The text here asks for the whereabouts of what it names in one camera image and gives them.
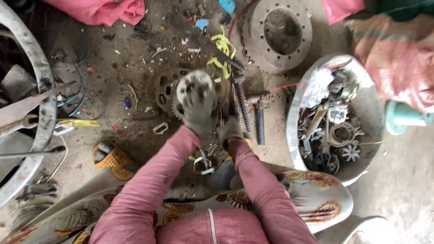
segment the white wire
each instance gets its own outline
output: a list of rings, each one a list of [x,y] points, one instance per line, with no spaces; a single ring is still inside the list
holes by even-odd
[[[51,178],[53,177],[53,175],[57,172],[57,170],[58,170],[58,169],[60,168],[60,166],[62,165],[63,161],[65,161],[66,156],[68,155],[68,151],[69,151],[69,149],[68,149],[68,146],[66,145],[66,141],[65,141],[65,139],[63,138],[62,135],[59,135],[59,137],[62,139],[63,146],[65,147],[65,155],[63,156],[63,159],[60,161],[59,165],[57,165],[57,167],[56,167],[56,169],[54,170],[54,172],[51,174],[50,178],[48,178],[48,180],[45,181],[46,183],[47,183],[49,180],[51,180]]]

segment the patterned fabric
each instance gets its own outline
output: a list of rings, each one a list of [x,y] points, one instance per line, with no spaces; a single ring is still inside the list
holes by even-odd
[[[352,211],[351,196],[345,194],[345,187],[335,177],[312,171],[274,172],[276,178],[285,186],[289,185],[289,195],[296,205],[297,212],[306,222],[311,232],[325,229],[345,219]],[[57,204],[46,210],[49,217],[35,223],[30,222],[13,236],[8,237],[7,244],[87,244],[89,236],[101,216],[109,207],[113,198],[120,192],[126,181],[119,180],[112,174],[111,167],[98,173],[91,184],[82,188],[96,188],[104,179],[107,189],[92,192],[83,199],[75,199],[80,190],[67,198],[68,207],[55,210]],[[253,205],[244,188],[222,192],[205,201],[194,203],[164,203],[154,213],[154,228],[213,208],[242,208],[253,212]]]

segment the wrench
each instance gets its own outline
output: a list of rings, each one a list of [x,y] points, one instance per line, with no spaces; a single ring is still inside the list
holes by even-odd
[[[19,129],[31,129],[38,126],[38,123],[33,123],[30,120],[35,119],[38,116],[35,114],[28,114],[22,120],[16,121],[14,123],[8,124],[0,128],[0,137]]]

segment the person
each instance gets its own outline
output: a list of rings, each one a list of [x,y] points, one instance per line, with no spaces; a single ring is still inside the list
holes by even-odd
[[[117,152],[107,157],[116,160],[97,163],[101,172],[94,179],[33,219],[7,243],[311,244],[318,243],[312,233],[349,216],[351,195],[336,178],[293,169],[270,172],[243,139],[233,117],[217,136],[244,188],[205,201],[163,203],[180,169],[217,122],[216,93],[198,85],[197,75],[190,81],[188,77],[184,125],[154,157],[133,173],[126,170],[129,160],[115,147]]]

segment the concrete floor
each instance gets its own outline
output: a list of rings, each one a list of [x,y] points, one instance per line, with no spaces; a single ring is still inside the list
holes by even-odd
[[[88,66],[95,69],[89,78],[89,91],[85,104],[77,118],[99,119],[100,127],[79,127],[65,135],[69,147],[68,157],[54,176],[60,185],[59,199],[77,189],[84,182],[95,175],[96,170],[91,160],[93,147],[101,140],[113,140],[120,145],[139,165],[143,165],[165,140],[179,127],[177,119],[169,118],[158,111],[154,101],[156,74],[161,66],[182,66],[186,68],[203,68],[208,60],[203,54],[194,55],[188,60],[186,46],[181,45],[181,36],[170,29],[167,21],[162,21],[179,7],[185,10],[193,1],[184,0],[182,3],[146,3],[149,12],[146,19],[153,25],[152,36],[146,40],[135,39],[132,34],[133,26],[118,21],[113,27],[105,26],[105,32],[100,26],[88,27],[92,40],[92,55],[88,58]],[[212,34],[220,33],[218,22],[224,16],[217,1],[202,2],[210,19],[209,31]],[[349,53],[348,31],[342,22],[328,26],[326,14],[320,0],[305,0],[303,3],[312,11],[313,41],[307,58],[297,68],[296,74],[290,81],[283,77],[263,74],[254,66],[247,66],[248,60],[242,56],[240,42],[240,26],[232,39],[237,48],[237,59],[247,66],[246,93],[259,92],[264,89],[273,89],[288,83],[296,83],[297,77],[303,73],[320,57],[335,52]],[[79,31],[77,23],[69,23],[66,33],[62,36],[65,42]],[[112,41],[103,39],[105,34],[115,34]],[[151,56],[158,47],[167,47],[168,50],[158,54],[150,63]],[[71,47],[64,45],[68,52]],[[63,79],[71,78],[76,74],[56,73]],[[134,109],[134,98],[129,90],[131,84],[139,99],[138,108]],[[132,99],[132,109],[124,110],[123,102],[126,97]],[[280,166],[292,166],[289,150],[285,138],[285,119],[288,111],[286,95],[278,92],[273,98],[270,107],[265,112],[266,146],[255,147],[260,159]],[[253,110],[250,108],[249,116],[253,120]],[[169,130],[163,135],[152,134],[152,128],[161,122],[169,123]],[[112,129],[117,125],[122,134]],[[349,186],[355,201],[354,214],[361,217],[369,215],[382,215],[387,217],[396,228],[398,243],[428,243],[434,241],[432,233],[433,209],[433,159],[428,154],[429,148],[434,148],[434,128],[409,128],[403,135],[391,136],[387,134],[378,155],[375,157],[368,172],[356,183]],[[52,145],[61,145],[59,138],[54,137]],[[225,157],[224,152],[218,153],[219,158]],[[63,155],[46,157],[41,171],[51,173]],[[187,163],[181,170],[180,176],[168,194],[169,198],[203,199],[215,194],[206,187],[207,176],[193,174],[192,163]],[[0,228],[0,239],[9,231],[10,223],[16,212],[9,214],[15,208],[10,202],[0,209],[0,216],[6,224]]]

